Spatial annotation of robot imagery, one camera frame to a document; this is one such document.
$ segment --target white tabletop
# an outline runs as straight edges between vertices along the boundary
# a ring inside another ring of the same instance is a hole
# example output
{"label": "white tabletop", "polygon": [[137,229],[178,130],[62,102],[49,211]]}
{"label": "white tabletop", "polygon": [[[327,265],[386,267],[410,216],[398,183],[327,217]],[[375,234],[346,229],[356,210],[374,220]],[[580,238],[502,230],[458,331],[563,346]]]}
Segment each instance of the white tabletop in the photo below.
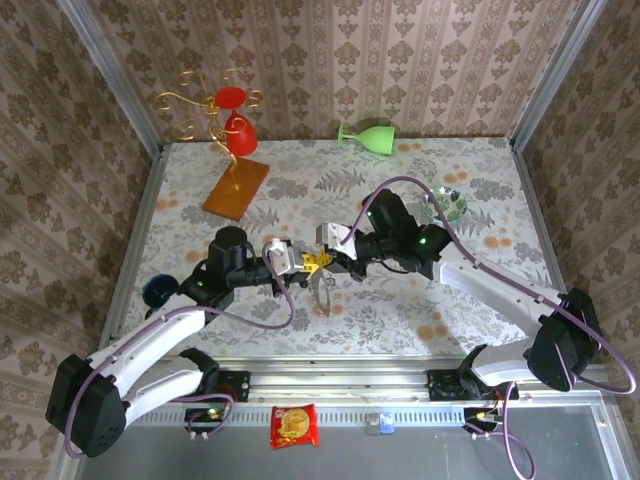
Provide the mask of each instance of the white tabletop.
{"label": "white tabletop", "polygon": [[[449,185],[467,199],[469,211],[456,225],[473,250],[530,281],[549,285],[547,266],[510,149],[504,139],[396,140],[382,156],[355,142],[261,142],[252,160],[271,171],[238,222],[256,251],[272,237],[286,236],[317,251],[316,226],[353,223],[362,199],[382,181],[411,175],[431,186]],[[183,281],[205,258],[209,242],[230,220],[201,206],[227,164],[207,143],[173,145],[129,312],[123,324],[138,325],[148,307],[142,288],[159,273]],[[411,184],[391,186],[419,223],[428,222],[421,194]],[[361,229],[371,227],[363,224]],[[288,329],[265,331],[218,318],[184,346],[212,356],[316,354],[459,355],[481,343],[509,343],[523,333],[470,295],[417,274],[398,275],[370,266],[361,284],[345,275],[302,289],[292,287],[297,320]],[[326,303],[326,289],[329,304]],[[277,324],[286,320],[283,298],[270,287],[236,289],[229,311]]]}

